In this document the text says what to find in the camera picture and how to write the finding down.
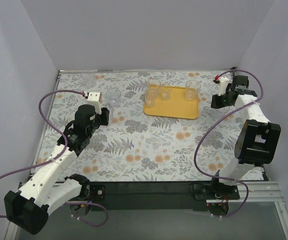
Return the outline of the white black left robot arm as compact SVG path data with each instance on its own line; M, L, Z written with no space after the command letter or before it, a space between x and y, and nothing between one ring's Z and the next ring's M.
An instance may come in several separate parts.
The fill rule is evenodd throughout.
M64 170L89 145L95 130L109 123L109 110L84 104L78 107L50 156L50 163L39 170L17 192L10 191L4 198L7 219L32 235L39 233L49 216L68 201L83 205L95 199L104 187L91 186L83 175L73 174L58 187L54 184Z

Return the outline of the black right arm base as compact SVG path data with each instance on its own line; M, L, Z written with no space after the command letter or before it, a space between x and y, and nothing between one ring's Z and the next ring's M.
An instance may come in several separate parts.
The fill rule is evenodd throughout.
M216 216L226 216L229 211L229 200L238 200L240 195L236 185L222 183L192 183L188 187L193 198L198 201L214 201L206 203L207 210Z

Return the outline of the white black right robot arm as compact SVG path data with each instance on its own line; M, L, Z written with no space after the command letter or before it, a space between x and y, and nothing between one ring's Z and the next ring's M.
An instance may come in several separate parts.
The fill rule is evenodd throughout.
M211 180L210 192L218 199L236 193L237 181L250 170L272 162L281 127L264 115L256 92L248 88L247 76L236 75L232 80L217 76L214 82L219 93L212 96L211 108L234 106L245 121L235 143L234 159Z

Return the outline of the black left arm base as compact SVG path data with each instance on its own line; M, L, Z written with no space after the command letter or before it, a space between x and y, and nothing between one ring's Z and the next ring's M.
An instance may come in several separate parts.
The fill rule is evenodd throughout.
M104 185L97 184L88 184L83 186L81 193L72 198L71 202L88 202L88 203L97 203L105 199L106 187ZM92 207L85 204L69 205L71 214L78 217L86 216L92 209L97 209L98 207Z

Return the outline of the clear large glass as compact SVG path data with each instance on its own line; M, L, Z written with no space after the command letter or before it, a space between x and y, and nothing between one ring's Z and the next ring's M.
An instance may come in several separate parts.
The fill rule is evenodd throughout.
M146 91L154 90L154 91L157 91L159 94L160 86L161 86L160 80L156 78L150 78L146 81Z

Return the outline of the clear tall glass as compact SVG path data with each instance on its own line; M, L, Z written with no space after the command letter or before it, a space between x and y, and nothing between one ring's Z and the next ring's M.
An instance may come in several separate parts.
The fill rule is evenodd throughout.
M106 99L112 108L120 106L121 92L118 88L110 88L106 92Z

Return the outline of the clear small glass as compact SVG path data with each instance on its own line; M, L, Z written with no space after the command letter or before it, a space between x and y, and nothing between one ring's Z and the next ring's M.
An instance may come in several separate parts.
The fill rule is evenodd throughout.
M169 85L162 85L160 89L160 95L163 100L167 100L171 96L172 87Z
M153 107L157 98L158 92L155 90L147 90L145 93L145 104L148 107Z

